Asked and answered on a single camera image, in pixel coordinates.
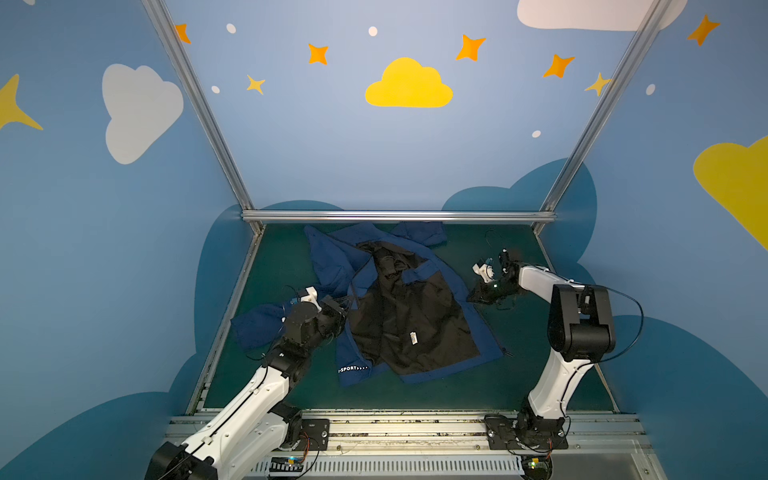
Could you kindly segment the blue jacket with black lining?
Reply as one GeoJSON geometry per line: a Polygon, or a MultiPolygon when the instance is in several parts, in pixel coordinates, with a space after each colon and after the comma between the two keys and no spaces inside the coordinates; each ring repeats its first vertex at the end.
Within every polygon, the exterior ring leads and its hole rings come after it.
{"type": "MultiPolygon", "coordinates": [[[[361,223],[330,233],[307,226],[304,234],[318,300],[330,296],[347,309],[345,328],[335,338],[342,385],[387,370],[405,383],[421,383],[503,356],[489,325],[467,301],[465,282],[432,249],[447,240],[442,224],[402,222],[385,231],[361,223]]],[[[238,346],[274,345],[304,289],[235,317],[238,346]]]]}

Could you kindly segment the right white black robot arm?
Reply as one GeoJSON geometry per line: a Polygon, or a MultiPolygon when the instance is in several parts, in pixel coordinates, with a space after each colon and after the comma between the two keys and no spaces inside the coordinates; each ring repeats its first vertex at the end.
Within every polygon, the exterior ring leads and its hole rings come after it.
{"type": "Polygon", "coordinates": [[[497,265],[480,260],[472,271],[478,277],[468,297],[472,303],[490,305],[519,293],[548,302],[550,354],[518,412],[512,442],[537,453],[565,448],[568,403],[584,375],[616,345],[608,289],[514,261],[507,250],[497,265]]]}

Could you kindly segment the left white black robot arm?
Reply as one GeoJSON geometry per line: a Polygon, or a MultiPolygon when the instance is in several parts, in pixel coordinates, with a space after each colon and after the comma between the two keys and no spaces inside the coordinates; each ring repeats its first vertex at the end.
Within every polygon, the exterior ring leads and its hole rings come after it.
{"type": "Polygon", "coordinates": [[[347,309],[326,296],[307,296],[283,321],[251,380],[212,420],[179,445],[153,454],[147,479],[242,479],[270,452],[298,442],[300,413],[284,399],[301,381],[312,355],[342,332],[347,309]]]}

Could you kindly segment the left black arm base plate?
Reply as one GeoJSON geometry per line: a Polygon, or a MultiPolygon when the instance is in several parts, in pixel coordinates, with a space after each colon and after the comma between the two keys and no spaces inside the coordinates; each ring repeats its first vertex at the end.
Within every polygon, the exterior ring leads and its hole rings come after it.
{"type": "Polygon", "coordinates": [[[329,419],[297,418],[288,423],[281,449],[287,451],[326,451],[330,436],[329,419]]]}

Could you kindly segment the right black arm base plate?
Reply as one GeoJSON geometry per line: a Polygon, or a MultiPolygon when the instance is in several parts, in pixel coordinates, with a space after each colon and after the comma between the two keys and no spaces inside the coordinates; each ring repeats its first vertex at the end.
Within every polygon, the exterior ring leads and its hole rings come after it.
{"type": "Polygon", "coordinates": [[[545,454],[569,447],[564,418],[530,417],[524,412],[516,419],[488,414],[483,423],[491,450],[530,450],[545,454]]]}

